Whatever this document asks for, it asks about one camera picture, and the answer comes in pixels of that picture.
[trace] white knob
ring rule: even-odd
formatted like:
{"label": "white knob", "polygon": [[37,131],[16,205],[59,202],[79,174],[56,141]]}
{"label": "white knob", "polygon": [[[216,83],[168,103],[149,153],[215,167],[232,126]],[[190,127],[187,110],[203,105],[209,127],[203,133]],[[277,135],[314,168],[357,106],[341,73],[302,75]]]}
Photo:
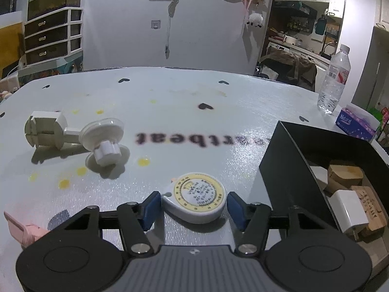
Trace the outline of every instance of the white knob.
{"label": "white knob", "polygon": [[109,140],[105,140],[93,151],[95,159],[100,166],[109,166],[110,164],[116,164],[121,158],[120,147],[118,143],[112,143]]}
{"label": "white knob", "polygon": [[123,129],[124,124],[118,119],[94,121],[82,129],[79,141],[87,150],[93,151],[98,165],[117,164],[121,158],[119,142]]}

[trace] tape measure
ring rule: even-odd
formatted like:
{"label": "tape measure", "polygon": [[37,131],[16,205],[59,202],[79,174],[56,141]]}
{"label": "tape measure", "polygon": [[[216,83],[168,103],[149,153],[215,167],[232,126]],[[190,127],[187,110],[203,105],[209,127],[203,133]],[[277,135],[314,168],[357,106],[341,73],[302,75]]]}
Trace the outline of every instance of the tape measure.
{"label": "tape measure", "polygon": [[164,191],[164,208],[193,224],[205,224],[218,218],[227,199],[223,185],[216,178],[200,172],[180,176]]}

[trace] shelf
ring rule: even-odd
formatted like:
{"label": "shelf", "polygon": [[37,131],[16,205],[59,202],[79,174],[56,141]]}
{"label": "shelf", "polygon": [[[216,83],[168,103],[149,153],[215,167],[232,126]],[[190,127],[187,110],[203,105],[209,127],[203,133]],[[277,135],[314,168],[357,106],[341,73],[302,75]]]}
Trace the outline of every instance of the shelf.
{"label": "shelf", "polygon": [[328,37],[331,37],[334,40],[338,40],[338,35],[334,35],[334,34],[331,34],[331,33],[328,33],[328,32],[325,32],[324,34],[326,36],[328,36]]}

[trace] water bottle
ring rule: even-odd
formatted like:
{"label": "water bottle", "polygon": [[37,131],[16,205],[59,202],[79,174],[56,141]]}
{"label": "water bottle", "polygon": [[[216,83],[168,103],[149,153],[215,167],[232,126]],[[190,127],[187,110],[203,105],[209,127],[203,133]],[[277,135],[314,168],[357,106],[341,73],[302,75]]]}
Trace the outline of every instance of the water bottle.
{"label": "water bottle", "polygon": [[318,107],[331,114],[338,105],[351,70],[350,48],[340,45],[340,51],[331,58],[326,77],[318,95]]}

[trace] table surface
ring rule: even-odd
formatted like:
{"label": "table surface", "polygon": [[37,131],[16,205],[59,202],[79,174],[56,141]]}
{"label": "table surface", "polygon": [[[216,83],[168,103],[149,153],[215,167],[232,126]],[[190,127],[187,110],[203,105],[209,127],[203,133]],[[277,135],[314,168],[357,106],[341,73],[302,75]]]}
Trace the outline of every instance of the table surface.
{"label": "table surface", "polygon": [[[0,209],[23,223],[47,227],[64,209],[73,215],[88,205],[115,210],[128,201],[142,202],[187,172],[208,173],[245,201],[270,204],[265,186],[252,190],[252,184],[277,122],[341,132],[335,126],[336,115],[318,110],[317,98],[314,92],[256,77],[172,68],[120,68],[30,82],[0,104],[0,115],[4,113],[0,118]],[[213,109],[199,109],[201,103]],[[35,110],[61,111],[68,125],[76,128],[98,119],[120,119],[125,126],[121,163],[101,172],[86,161],[89,152],[83,148],[32,148],[24,125]],[[140,143],[140,133],[146,135],[145,142]],[[153,142],[153,133],[166,139]],[[171,142],[173,134],[182,134],[184,142]],[[189,141],[190,135],[197,135],[198,143]],[[233,137],[234,144],[224,144],[225,136]],[[250,143],[241,144],[242,139],[236,137],[246,137]],[[382,148],[376,142],[373,146],[389,163]],[[165,213],[147,235],[153,245],[228,244],[234,248],[233,229],[226,210],[209,225],[190,225]],[[105,231],[104,238],[121,247],[118,231]],[[279,233],[271,231],[267,248],[277,241]],[[20,252],[7,222],[0,218],[0,291],[22,292],[14,270]],[[380,275],[367,291],[375,291],[385,280]]]}

